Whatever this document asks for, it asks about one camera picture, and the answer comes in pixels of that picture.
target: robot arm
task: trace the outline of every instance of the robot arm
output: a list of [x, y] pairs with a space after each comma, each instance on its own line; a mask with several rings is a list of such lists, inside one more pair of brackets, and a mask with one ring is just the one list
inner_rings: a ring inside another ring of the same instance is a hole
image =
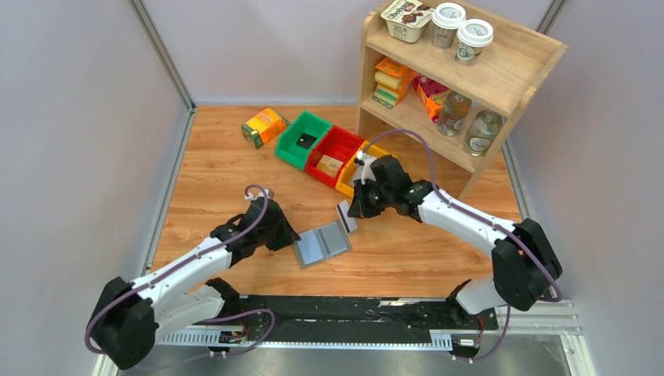
[[555, 280], [561, 275], [560, 263], [537, 222], [525, 219], [517, 224], [499, 219], [461, 203], [444, 190], [435, 192], [426, 180], [414, 183], [392, 155], [380, 157], [370, 166], [359, 166], [367, 167], [374, 179], [355, 181], [348, 216], [370, 218], [394, 208], [400, 215], [457, 235], [492, 259], [492, 276], [467, 280], [450, 295], [449, 299], [463, 309], [461, 316], [506, 304], [527, 311], [550, 287], [540, 269], [499, 228], [522, 240]]
[[[106, 284], [92, 313], [90, 336], [120, 369], [136, 365], [155, 343], [170, 333], [216, 317], [222, 311], [224, 291], [215, 284], [206, 284], [187, 294], [201, 280], [252, 256], [257, 247], [265, 245], [270, 251], [277, 251], [300, 240], [272, 198], [264, 197], [263, 193], [251, 198], [245, 214], [218, 226], [174, 262], [129, 282], [117, 277]], [[265, 205], [260, 221], [238, 237], [252, 226]], [[96, 323], [92, 322], [102, 309], [126, 294], [127, 298]]]

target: wooden shelf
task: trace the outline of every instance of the wooden shelf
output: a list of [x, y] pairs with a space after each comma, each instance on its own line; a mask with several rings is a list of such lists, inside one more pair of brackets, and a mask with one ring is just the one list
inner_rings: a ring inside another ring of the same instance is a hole
[[[423, 0], [422, 2], [435, 8], [443, 1]], [[427, 140], [433, 151], [472, 174], [459, 196], [464, 198], [498, 154], [507, 135], [565, 53], [567, 45], [466, 2], [460, 0], [455, 2], [466, 9], [468, 19], [479, 18], [493, 26], [493, 42], [483, 50], [482, 57], [472, 67], [460, 65], [455, 61], [458, 41], [455, 41], [450, 49], [439, 49], [432, 45], [431, 25], [415, 43], [406, 43], [393, 38], [389, 34], [385, 20], [381, 18], [381, 12], [387, 9], [392, 0], [385, 0], [365, 19], [362, 31], [356, 131], [358, 135], [364, 136], [368, 128], [385, 122], [395, 128], [407, 128], [419, 133]], [[417, 95], [412, 92], [393, 109], [383, 107], [371, 97], [376, 88], [375, 66], [384, 56], [403, 63], [455, 92], [471, 98], [482, 107], [474, 107], [471, 110], [463, 128], [453, 137], [438, 133]], [[484, 156], [474, 157], [464, 151], [464, 136], [476, 113], [485, 107], [502, 114], [507, 121]]]
[[431, 150], [471, 173], [475, 172], [479, 162], [482, 161], [482, 157], [474, 157], [464, 151], [464, 135], [472, 122], [471, 119], [480, 110], [479, 107], [473, 108], [460, 132], [454, 136], [443, 136], [438, 132], [436, 124], [424, 112], [422, 102], [413, 91], [392, 109], [383, 106], [371, 97], [362, 101], [360, 106], [392, 127], [406, 128], [418, 133], [427, 140]]
[[465, 67], [454, 60], [457, 41], [452, 48], [438, 49], [431, 44], [431, 31], [429, 27], [419, 41], [406, 43], [390, 36], [383, 25], [366, 39], [366, 45], [505, 117], [512, 114], [544, 67], [499, 43], [486, 48], [474, 66]]

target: yellow box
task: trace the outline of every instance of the yellow box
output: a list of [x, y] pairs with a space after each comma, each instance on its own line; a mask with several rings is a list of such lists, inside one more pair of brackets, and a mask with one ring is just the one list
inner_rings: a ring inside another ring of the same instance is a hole
[[[362, 143], [362, 146], [358, 150], [362, 150], [369, 144], [369, 141]], [[372, 145], [369, 150], [366, 151], [367, 154], [374, 156], [376, 158], [384, 157], [385, 155], [392, 154], [389, 153], [376, 145]], [[352, 198], [353, 187], [351, 186], [351, 179], [355, 171], [357, 171], [357, 164], [354, 162], [355, 158], [351, 158], [346, 166], [341, 169], [341, 174], [339, 174], [339, 180], [337, 181], [337, 186], [334, 189], [345, 194], [346, 196]]]
[[291, 125], [288, 120], [271, 108], [266, 108], [242, 125], [242, 134], [245, 140], [253, 143], [258, 149], [277, 137], [288, 125]]

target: paper cup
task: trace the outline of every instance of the paper cup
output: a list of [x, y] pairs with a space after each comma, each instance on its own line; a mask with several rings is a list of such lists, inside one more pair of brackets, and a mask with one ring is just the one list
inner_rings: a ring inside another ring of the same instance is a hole
[[493, 40], [493, 27], [483, 20], [467, 20], [456, 32], [459, 45], [456, 61], [461, 65], [475, 65], [482, 50]]
[[431, 43], [441, 49], [452, 45], [457, 29], [466, 20], [466, 10], [453, 2], [444, 2], [436, 7], [431, 21], [434, 24]]

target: white wall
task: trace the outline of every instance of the white wall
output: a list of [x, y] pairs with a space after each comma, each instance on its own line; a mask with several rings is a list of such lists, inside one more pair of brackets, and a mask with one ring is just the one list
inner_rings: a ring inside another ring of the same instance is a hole
[[[146, 0], [197, 102], [354, 103], [366, 15], [384, 0]], [[474, 0], [536, 27], [550, 0]]]
[[664, 368], [664, 5], [630, 6], [568, 2], [551, 35], [569, 49], [513, 133], [603, 376]]
[[126, 1], [2, 3], [0, 374], [90, 375], [103, 285], [134, 277], [186, 112]]

